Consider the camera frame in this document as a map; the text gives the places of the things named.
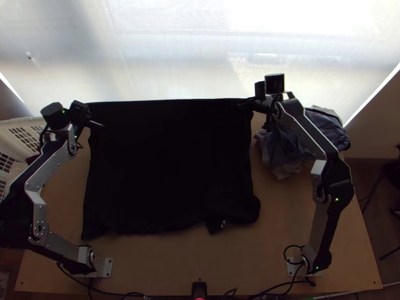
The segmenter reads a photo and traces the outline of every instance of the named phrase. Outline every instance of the white backdrop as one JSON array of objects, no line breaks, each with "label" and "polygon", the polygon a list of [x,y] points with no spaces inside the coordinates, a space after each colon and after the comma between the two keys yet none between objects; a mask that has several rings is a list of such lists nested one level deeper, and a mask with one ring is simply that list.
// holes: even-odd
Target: white backdrop
[{"label": "white backdrop", "polygon": [[0,72],[59,101],[251,97],[265,74],[343,121],[400,62],[396,0],[0,0]]}]

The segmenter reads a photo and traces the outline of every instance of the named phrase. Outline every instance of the tabletop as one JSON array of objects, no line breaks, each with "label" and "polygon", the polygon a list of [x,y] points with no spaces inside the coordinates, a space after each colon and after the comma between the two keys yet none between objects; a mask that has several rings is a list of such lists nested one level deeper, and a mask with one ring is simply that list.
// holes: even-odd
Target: tabletop
[{"label": "tabletop", "polygon": [[[265,115],[254,114],[253,134],[264,121]],[[48,205],[52,231],[77,245],[85,244],[80,235],[90,164],[89,134],[85,129],[79,139],[84,148],[73,161],[61,166],[41,193]],[[209,295],[222,295],[233,288],[237,288],[237,295],[252,295],[290,281],[283,250],[288,245],[308,242],[315,211],[310,170],[276,180],[262,164],[261,151],[254,140],[250,160],[254,194],[261,201],[257,222],[227,227],[215,235],[210,235],[203,224],[157,235],[107,234],[90,241],[98,256],[113,258],[111,277],[96,280],[94,286],[115,293],[181,296],[190,295],[192,282],[201,280],[207,283]],[[99,188],[106,184],[104,174]],[[323,276],[313,279],[316,287],[296,284],[291,293],[382,288],[356,196],[340,216],[330,251],[332,264]],[[15,289],[87,293],[86,288],[62,274],[54,261],[29,250],[24,253]]]}]

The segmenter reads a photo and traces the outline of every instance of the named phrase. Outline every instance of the metal bracket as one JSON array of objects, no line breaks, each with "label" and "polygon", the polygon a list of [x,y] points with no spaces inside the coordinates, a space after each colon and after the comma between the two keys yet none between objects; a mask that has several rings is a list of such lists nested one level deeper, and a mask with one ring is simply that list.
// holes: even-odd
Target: metal bracket
[{"label": "metal bracket", "polygon": [[108,278],[111,276],[111,270],[113,268],[113,259],[112,258],[101,258],[98,259],[95,263],[96,272],[89,273],[87,275],[76,274],[74,275],[77,278]]},{"label": "metal bracket", "polygon": [[[290,264],[289,262],[297,263],[297,262],[301,262],[303,260],[302,259],[295,259],[294,257],[288,257],[287,259],[288,259],[288,261],[286,262],[287,274],[290,277],[293,277],[295,275],[296,270],[299,268],[299,265],[298,264]],[[296,277],[297,276],[299,276],[299,277],[306,277],[306,276],[307,277],[320,277],[322,275],[324,275],[324,271],[323,270],[319,271],[317,273],[314,273],[314,274],[307,274],[307,265],[304,264],[303,266],[301,266],[300,270],[298,270],[298,273],[297,273]]]}]

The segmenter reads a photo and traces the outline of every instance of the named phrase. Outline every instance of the floor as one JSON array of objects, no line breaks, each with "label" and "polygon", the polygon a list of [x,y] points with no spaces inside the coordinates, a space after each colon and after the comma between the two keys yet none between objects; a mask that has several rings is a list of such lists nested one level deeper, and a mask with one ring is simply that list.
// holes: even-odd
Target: floor
[{"label": "floor", "polygon": [[[368,196],[372,185],[380,175],[379,163],[352,163],[352,176],[358,199]],[[400,282],[400,251],[386,258],[378,258],[392,249],[400,246],[400,220],[396,219],[389,208],[400,208],[400,191],[388,180],[384,179],[378,186],[372,201],[364,213],[365,225],[377,259],[377,265],[382,283]],[[9,272],[6,299],[11,300],[88,300],[87,295],[71,296],[60,294],[41,294],[14,291],[14,285],[22,259],[22,250],[0,249],[0,272]],[[120,297],[93,295],[95,300],[112,300]],[[400,284],[385,287],[381,290],[362,291],[334,297],[336,300],[392,300],[400,299]]]}]

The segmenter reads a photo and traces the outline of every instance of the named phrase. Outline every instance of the wall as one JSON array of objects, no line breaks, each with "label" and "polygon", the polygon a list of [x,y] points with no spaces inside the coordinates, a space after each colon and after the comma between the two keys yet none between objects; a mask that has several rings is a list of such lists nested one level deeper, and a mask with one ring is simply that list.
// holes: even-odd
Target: wall
[{"label": "wall", "polygon": [[351,140],[351,149],[345,152],[345,157],[396,159],[399,156],[396,148],[400,144],[399,66],[345,127]]},{"label": "wall", "polygon": [[0,121],[32,116],[29,108],[0,79]]}]

